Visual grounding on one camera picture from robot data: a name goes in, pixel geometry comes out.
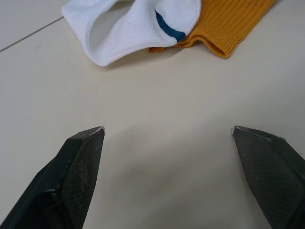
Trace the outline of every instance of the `floor tile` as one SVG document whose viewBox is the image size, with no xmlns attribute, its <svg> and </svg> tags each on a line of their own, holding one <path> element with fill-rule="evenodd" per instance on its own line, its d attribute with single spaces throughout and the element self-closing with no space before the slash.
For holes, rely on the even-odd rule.
<svg viewBox="0 0 305 229">
<path fill-rule="evenodd" d="M 68 0 L 1 0 L 0 50 L 60 18 Z"/>
<path fill-rule="evenodd" d="M 270 228 L 230 130 L 304 152 L 304 9 L 275 5 L 228 60 L 196 45 L 101 68 L 64 20 L 0 53 L 0 221 L 66 138 L 103 125 L 85 229 Z"/>
</svg>

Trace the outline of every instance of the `ribbed knit fabric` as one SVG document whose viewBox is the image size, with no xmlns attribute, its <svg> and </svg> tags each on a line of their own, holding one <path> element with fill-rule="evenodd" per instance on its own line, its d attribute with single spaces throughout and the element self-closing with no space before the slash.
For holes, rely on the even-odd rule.
<svg viewBox="0 0 305 229">
<path fill-rule="evenodd" d="M 231 56 L 275 0 L 202 0 L 200 18 L 191 33 L 175 47 L 188 48 L 203 42 L 222 58 Z M 149 48 L 160 52 L 164 47 Z"/>
</svg>

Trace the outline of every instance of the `yellow sock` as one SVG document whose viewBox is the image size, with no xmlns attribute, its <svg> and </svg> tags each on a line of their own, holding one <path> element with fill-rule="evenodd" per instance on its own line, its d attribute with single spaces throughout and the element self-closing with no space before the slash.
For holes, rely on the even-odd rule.
<svg viewBox="0 0 305 229">
<path fill-rule="evenodd" d="M 213 53 L 229 58 L 275 0 L 202 0 L 200 18 L 191 33 L 175 47 L 203 42 Z M 149 48 L 160 52 L 164 47 Z"/>
</svg>

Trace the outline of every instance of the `white sock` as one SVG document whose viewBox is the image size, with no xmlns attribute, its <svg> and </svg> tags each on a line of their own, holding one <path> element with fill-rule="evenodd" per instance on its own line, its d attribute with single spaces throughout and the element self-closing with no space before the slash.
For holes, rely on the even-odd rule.
<svg viewBox="0 0 305 229">
<path fill-rule="evenodd" d="M 135 0 L 111 10 L 118 0 L 70 0 L 61 12 L 88 57 L 106 66 L 148 47 L 170 47 L 199 19 L 201 0 Z"/>
</svg>

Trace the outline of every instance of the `white floor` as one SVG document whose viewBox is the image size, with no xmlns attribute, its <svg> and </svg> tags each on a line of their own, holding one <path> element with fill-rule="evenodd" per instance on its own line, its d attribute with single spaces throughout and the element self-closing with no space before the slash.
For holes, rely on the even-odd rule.
<svg viewBox="0 0 305 229">
<path fill-rule="evenodd" d="M 18 32 L 1 35 L 0 49 L 59 18 L 56 2 L 27 28 L 1 24 Z M 279 1 L 228 60 L 199 44 L 101 68 L 64 19 L 1 52 L 0 221 L 66 138 L 103 125 L 84 229 L 269 229 L 230 129 L 271 132 L 305 152 L 304 12 L 304 0 Z"/>
</svg>

